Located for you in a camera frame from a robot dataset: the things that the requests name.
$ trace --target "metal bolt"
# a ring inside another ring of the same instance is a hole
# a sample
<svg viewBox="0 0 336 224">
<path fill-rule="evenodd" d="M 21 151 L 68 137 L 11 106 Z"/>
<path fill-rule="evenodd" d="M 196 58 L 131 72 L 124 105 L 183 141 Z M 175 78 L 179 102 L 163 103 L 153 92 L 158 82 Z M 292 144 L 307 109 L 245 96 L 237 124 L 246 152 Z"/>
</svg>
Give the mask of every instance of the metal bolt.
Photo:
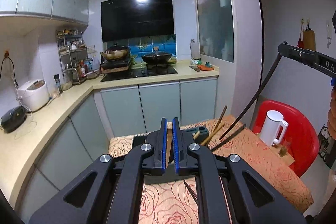
<svg viewBox="0 0 336 224">
<path fill-rule="evenodd" d="M 190 148 L 191 150 L 193 150 L 193 151 L 196 151 L 196 150 L 199 150 L 200 145 L 199 145 L 198 143 L 191 143 L 191 144 L 189 145 L 189 148 Z"/>
<path fill-rule="evenodd" d="M 238 162 L 240 161 L 240 157 L 236 154 L 232 154 L 230 155 L 229 159 L 232 161 L 232 162 Z"/>
<path fill-rule="evenodd" d="M 141 146 L 141 149 L 143 151 L 148 151 L 148 150 L 151 150 L 152 146 L 149 144 L 149 143 L 144 143 L 142 146 Z"/>
<path fill-rule="evenodd" d="M 111 160 L 111 156 L 109 154 L 104 154 L 100 156 L 101 162 L 109 162 Z"/>
</svg>

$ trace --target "human hand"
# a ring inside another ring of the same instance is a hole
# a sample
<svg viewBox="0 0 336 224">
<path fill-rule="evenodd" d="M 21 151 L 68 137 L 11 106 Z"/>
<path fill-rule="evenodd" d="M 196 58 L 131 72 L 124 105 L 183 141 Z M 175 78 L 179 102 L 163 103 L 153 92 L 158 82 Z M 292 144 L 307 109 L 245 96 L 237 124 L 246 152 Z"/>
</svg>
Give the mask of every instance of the human hand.
<svg viewBox="0 0 336 224">
<path fill-rule="evenodd" d="M 336 139 L 336 88 L 331 91 L 330 110 L 328 112 L 328 131 Z"/>
</svg>

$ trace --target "floral tablecloth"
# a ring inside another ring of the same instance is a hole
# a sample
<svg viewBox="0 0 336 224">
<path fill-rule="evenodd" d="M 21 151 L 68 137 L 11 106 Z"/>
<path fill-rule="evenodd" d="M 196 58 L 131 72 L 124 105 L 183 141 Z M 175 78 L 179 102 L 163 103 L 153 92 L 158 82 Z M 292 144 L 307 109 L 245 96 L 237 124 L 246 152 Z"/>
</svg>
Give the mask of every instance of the floral tablecloth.
<svg viewBox="0 0 336 224">
<path fill-rule="evenodd" d="M 226 123 L 212 138 L 209 147 L 214 147 L 220 143 L 218 138 L 234 120 L 233 116 L 223 118 L 222 121 Z M 181 127 L 181 129 L 205 126 L 211 133 L 217 121 L 217 119 L 208 120 Z M 240 126 L 242 124 L 238 123 L 227 137 Z M 112 138 L 110 140 L 109 154 L 113 157 L 127 154 L 132 148 L 133 137 L 134 135 Z M 221 156 L 236 153 L 241 156 L 300 212 L 303 213 L 313 203 L 310 190 L 303 184 L 300 178 L 249 129 L 244 129 L 239 135 L 214 153 Z M 186 182 L 196 192 L 194 178 L 188 179 Z M 139 223 L 197 224 L 197 204 L 182 180 L 154 185 L 144 184 Z"/>
</svg>

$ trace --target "frosted glass window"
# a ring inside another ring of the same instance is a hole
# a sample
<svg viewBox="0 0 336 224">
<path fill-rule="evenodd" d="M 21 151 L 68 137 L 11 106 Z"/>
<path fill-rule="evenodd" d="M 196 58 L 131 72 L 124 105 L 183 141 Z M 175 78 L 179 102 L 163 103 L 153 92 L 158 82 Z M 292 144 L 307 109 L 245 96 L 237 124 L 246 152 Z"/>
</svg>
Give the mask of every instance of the frosted glass window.
<svg viewBox="0 0 336 224">
<path fill-rule="evenodd" d="M 201 53 L 233 62 L 231 0 L 197 0 L 197 10 Z"/>
</svg>

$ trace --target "orange plate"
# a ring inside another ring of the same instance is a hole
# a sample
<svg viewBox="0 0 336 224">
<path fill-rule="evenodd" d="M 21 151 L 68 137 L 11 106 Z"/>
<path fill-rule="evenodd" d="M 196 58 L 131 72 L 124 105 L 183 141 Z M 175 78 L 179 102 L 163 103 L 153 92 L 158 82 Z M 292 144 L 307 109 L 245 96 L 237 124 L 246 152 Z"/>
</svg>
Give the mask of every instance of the orange plate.
<svg viewBox="0 0 336 224">
<path fill-rule="evenodd" d="M 213 68 L 206 67 L 205 65 L 197 65 L 200 70 L 213 70 Z"/>
</svg>

